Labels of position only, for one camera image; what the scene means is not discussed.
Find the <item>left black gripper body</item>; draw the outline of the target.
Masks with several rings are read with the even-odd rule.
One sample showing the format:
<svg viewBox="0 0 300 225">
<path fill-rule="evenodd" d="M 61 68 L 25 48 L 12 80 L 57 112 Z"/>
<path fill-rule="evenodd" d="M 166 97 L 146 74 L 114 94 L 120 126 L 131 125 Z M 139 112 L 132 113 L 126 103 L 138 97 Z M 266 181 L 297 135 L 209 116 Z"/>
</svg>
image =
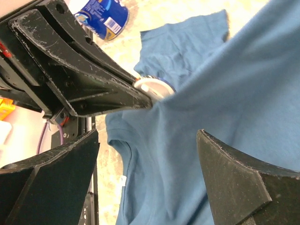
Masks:
<svg viewBox="0 0 300 225">
<path fill-rule="evenodd" d="M 23 108 L 44 112 L 46 119 L 62 116 L 63 104 L 49 87 L 49 79 L 27 49 L 24 37 L 11 30 L 13 16 L 0 19 L 0 95 Z"/>
</svg>

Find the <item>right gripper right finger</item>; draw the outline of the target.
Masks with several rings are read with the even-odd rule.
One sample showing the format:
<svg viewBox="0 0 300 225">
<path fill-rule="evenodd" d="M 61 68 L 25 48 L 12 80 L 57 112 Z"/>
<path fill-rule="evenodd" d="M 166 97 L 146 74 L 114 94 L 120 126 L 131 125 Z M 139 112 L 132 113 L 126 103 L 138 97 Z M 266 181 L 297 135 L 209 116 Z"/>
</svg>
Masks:
<svg viewBox="0 0 300 225">
<path fill-rule="evenodd" d="M 197 149 L 216 225 L 298 225 L 300 173 L 245 154 L 204 130 Z"/>
</svg>

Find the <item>blue t-shirt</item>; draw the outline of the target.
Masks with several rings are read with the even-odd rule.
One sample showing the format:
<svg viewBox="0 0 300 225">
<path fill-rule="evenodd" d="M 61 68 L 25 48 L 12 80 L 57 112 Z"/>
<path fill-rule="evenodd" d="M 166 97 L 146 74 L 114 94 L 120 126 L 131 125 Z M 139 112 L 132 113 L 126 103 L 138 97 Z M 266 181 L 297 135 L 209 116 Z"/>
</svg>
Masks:
<svg viewBox="0 0 300 225">
<path fill-rule="evenodd" d="M 211 225 L 200 129 L 265 162 L 300 168 L 300 3 L 272 0 L 234 37 L 226 11 L 141 32 L 135 71 L 175 94 L 106 116 L 123 161 L 119 225 Z"/>
</svg>

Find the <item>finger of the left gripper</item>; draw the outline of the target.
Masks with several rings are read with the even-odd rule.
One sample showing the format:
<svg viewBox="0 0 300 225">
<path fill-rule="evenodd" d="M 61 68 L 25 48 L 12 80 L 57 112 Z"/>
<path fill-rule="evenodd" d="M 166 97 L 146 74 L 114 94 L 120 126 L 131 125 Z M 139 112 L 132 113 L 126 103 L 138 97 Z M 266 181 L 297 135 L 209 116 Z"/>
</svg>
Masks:
<svg viewBox="0 0 300 225">
<path fill-rule="evenodd" d="M 36 6 L 37 41 L 56 61 L 96 78 L 133 84 L 135 77 L 110 58 L 82 29 L 61 0 L 44 0 Z"/>
<path fill-rule="evenodd" d="M 50 90 L 69 113 L 97 116 L 120 110 L 151 108 L 150 98 L 70 47 L 37 9 L 9 21 Z"/>
</svg>

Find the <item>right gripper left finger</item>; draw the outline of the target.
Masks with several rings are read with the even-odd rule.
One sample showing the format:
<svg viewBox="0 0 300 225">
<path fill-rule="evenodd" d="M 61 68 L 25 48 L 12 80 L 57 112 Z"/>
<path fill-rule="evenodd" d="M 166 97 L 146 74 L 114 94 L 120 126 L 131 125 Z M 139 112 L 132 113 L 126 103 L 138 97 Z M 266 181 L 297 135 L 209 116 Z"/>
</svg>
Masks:
<svg viewBox="0 0 300 225">
<path fill-rule="evenodd" d="M 76 225 L 99 151 L 93 129 L 0 170 L 2 225 Z"/>
</svg>

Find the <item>small round brooch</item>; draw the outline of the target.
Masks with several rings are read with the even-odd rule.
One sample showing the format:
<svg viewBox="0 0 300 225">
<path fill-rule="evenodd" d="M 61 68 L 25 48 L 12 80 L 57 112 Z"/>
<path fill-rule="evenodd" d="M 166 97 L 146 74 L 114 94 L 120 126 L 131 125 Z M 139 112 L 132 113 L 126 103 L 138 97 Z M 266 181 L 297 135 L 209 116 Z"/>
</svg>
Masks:
<svg viewBox="0 0 300 225">
<path fill-rule="evenodd" d="M 133 83 L 133 87 L 150 97 L 153 103 L 171 96 L 176 92 L 170 83 L 162 78 L 151 75 L 137 78 Z"/>
</svg>

